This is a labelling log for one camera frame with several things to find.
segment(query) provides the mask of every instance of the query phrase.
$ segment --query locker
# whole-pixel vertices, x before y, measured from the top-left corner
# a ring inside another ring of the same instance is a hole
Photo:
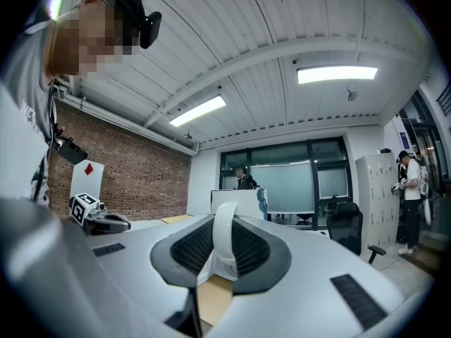
[[[362,253],[368,245],[383,249],[395,244],[399,223],[399,194],[390,188],[397,182],[395,157],[390,154],[362,156],[356,160],[359,208],[364,216]]]

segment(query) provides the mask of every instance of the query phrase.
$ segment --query white shirt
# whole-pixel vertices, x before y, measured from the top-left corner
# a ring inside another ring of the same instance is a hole
[[[418,185],[415,188],[406,188],[405,200],[417,200],[421,199],[420,194],[420,165],[415,159],[410,159],[407,166],[407,182],[413,179],[418,179]]]

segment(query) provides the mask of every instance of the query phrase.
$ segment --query red brick wall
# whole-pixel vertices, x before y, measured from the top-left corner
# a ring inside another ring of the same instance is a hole
[[[131,220],[186,214],[191,157],[123,130],[66,104],[56,103],[65,136],[105,165],[100,200]],[[51,208],[68,215],[73,165],[52,151],[49,161]]]

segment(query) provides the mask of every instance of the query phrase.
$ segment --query black office chair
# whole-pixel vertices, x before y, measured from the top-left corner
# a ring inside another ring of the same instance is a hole
[[[364,216],[356,203],[339,204],[337,214],[326,221],[329,237],[359,256],[362,247],[363,219]],[[376,254],[384,256],[387,253],[378,246],[372,245],[368,248],[373,252],[368,262],[370,264],[373,263]]]

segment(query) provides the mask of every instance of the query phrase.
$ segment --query cable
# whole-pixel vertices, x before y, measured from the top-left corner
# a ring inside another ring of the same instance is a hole
[[[51,148],[53,146],[53,141],[54,141],[54,122],[53,122],[53,118],[52,118],[52,115],[53,115],[52,110],[53,110],[54,101],[53,101],[53,96],[51,95],[53,87],[54,87],[54,84],[52,83],[50,86],[50,90],[49,90],[49,101],[47,104],[47,111],[49,114],[49,124],[50,124],[50,140],[47,143],[49,145],[49,150],[47,151],[47,162],[50,159]],[[35,195],[33,196],[33,201],[35,203],[37,203],[37,201],[39,199],[39,193],[41,191],[42,181],[44,180],[44,173],[45,173],[45,157],[42,158],[41,164],[39,166],[39,177],[37,178]]]
[[[399,257],[396,261],[393,261],[392,263],[390,263],[389,265],[387,265],[385,268],[379,269],[379,272],[381,272],[382,270],[387,269],[388,267],[390,267],[393,263],[396,263],[397,261],[401,260],[402,258]]]

